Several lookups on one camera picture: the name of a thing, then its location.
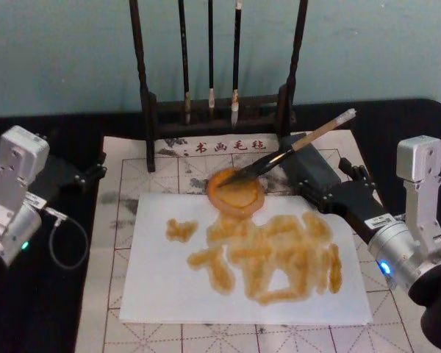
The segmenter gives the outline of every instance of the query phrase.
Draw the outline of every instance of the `black table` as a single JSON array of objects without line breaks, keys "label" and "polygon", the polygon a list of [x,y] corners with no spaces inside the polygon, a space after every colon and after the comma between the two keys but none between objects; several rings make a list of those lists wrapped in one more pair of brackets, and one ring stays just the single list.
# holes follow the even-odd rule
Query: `black table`
[{"label": "black table", "polygon": [[[312,130],[348,108],[358,110],[350,126],[359,150],[392,214],[405,208],[405,190],[395,175],[400,140],[416,135],[441,139],[441,104],[428,99],[311,104],[294,107],[297,130]],[[0,135],[19,124],[49,137],[51,153],[85,169],[98,158],[104,136],[144,136],[139,113],[106,113],[0,118]],[[83,196],[67,196],[54,205],[81,222],[91,235],[97,187]],[[441,188],[438,204],[441,223]],[[51,219],[32,239],[29,248],[0,279],[0,352],[72,352],[79,324],[86,263],[64,272],[49,256]],[[78,235],[62,230],[64,252],[71,256]]]}]

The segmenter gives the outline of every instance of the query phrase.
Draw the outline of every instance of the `white paper sheet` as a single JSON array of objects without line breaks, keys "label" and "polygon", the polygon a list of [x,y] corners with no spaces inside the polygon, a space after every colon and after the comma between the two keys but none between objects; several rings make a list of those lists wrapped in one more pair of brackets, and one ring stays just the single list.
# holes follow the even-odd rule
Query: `white paper sheet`
[{"label": "white paper sheet", "polygon": [[[297,215],[311,206],[298,196],[267,196],[254,222],[265,224],[275,215]],[[262,307],[247,299],[243,278],[235,268],[235,289],[229,296],[215,292],[207,271],[193,271],[187,257],[205,249],[206,228],[218,211],[202,195],[143,193],[139,200],[129,269],[120,319],[144,323],[314,324],[357,325],[372,321],[351,228],[340,217],[320,215],[333,229],[340,248],[343,285],[339,293],[314,293],[303,302]],[[170,242],[166,222],[198,221],[188,243]],[[283,288],[284,274],[275,272],[270,289]]]}]

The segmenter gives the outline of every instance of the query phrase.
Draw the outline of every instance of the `light blue wall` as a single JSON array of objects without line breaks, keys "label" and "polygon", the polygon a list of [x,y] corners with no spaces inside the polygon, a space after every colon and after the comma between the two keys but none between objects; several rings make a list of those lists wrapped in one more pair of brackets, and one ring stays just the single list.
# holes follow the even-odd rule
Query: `light blue wall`
[{"label": "light blue wall", "polygon": [[[177,1],[139,0],[148,85],[182,100]],[[190,85],[206,98],[207,0],[186,0]],[[0,0],[0,116],[139,110],[128,0]],[[216,96],[232,89],[233,0],[214,0]],[[240,95],[287,76],[298,0],[244,0]],[[311,0],[295,101],[441,101],[441,0]]]}]

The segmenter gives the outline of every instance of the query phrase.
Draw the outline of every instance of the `calligraphy grid paper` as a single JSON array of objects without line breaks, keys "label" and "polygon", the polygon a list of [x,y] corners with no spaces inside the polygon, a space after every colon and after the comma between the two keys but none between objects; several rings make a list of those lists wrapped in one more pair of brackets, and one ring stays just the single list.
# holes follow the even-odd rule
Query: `calligraphy grid paper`
[{"label": "calligraphy grid paper", "polygon": [[[340,157],[363,164],[353,135],[333,131],[314,143],[342,180]],[[282,325],[123,324],[119,310],[141,192],[203,193],[215,171],[242,167],[277,150],[274,135],[226,135],[156,142],[156,172],[148,173],[145,143],[105,138],[107,176],[100,182],[90,263],[76,352],[441,352],[419,327],[423,310],[390,291],[366,245],[355,235],[373,323],[355,327]],[[268,195],[290,195],[280,168],[260,178]]]}]

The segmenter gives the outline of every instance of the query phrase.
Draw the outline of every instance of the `blue led light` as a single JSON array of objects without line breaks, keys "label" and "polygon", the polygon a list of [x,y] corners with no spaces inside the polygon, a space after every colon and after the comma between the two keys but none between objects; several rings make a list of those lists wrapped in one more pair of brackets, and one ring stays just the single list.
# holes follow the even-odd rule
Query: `blue led light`
[{"label": "blue led light", "polygon": [[384,261],[379,263],[379,267],[381,268],[381,270],[384,274],[390,274],[390,267]]}]

